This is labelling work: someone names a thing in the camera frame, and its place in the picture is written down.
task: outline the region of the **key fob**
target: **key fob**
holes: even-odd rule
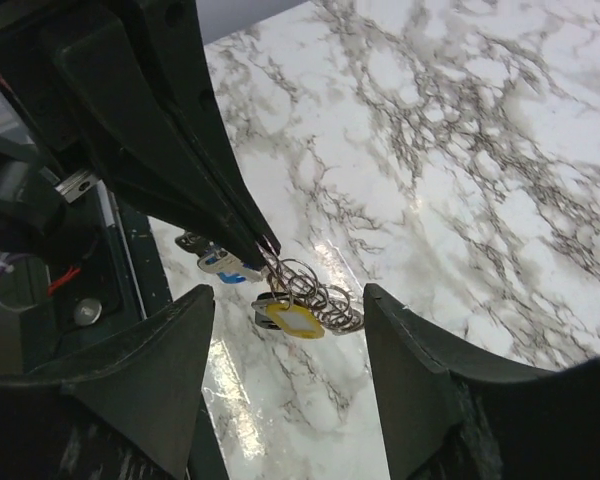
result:
[[[276,301],[265,307],[265,313],[287,335],[305,339],[324,337],[324,328],[307,307]]]

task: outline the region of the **key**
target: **key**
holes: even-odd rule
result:
[[[213,249],[198,259],[198,268],[205,273],[237,273],[242,268],[242,261],[223,249]]]
[[[222,280],[222,283],[226,283],[228,285],[236,285],[247,280],[246,278],[241,277],[237,273],[234,273],[233,275],[227,275],[226,273],[220,272],[218,274],[218,277],[220,278],[220,280]]]
[[[245,263],[242,264],[242,267],[240,267],[236,273],[252,283],[257,283],[264,280],[264,274],[262,272],[258,272],[257,270],[250,268]]]
[[[285,293],[265,292],[258,295],[255,301],[251,302],[251,307],[260,315],[267,315],[267,305],[272,303],[286,302],[289,300],[289,296]]]
[[[264,328],[266,330],[280,330],[280,327],[277,326],[273,320],[271,320],[266,315],[262,313],[256,312],[256,325],[260,328]]]
[[[176,245],[188,253],[194,253],[202,257],[211,249],[211,242],[206,238],[191,232],[184,232],[176,238]]]

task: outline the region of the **white marble countertop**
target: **white marble countertop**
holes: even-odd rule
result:
[[[600,1],[307,3],[207,49],[286,256],[376,282],[492,352],[600,354]],[[254,326],[153,222],[174,295],[216,287],[204,395],[233,480],[386,480],[362,333]]]

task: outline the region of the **keychain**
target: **keychain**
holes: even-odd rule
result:
[[[238,257],[219,247],[202,255],[198,260],[198,268],[205,273],[218,275],[220,280],[229,284],[245,280],[260,282],[263,279],[262,273],[249,268]]]
[[[264,315],[287,335],[297,338],[315,339],[324,337],[324,328],[311,311],[294,302],[283,293],[263,293],[251,304],[256,315]]]

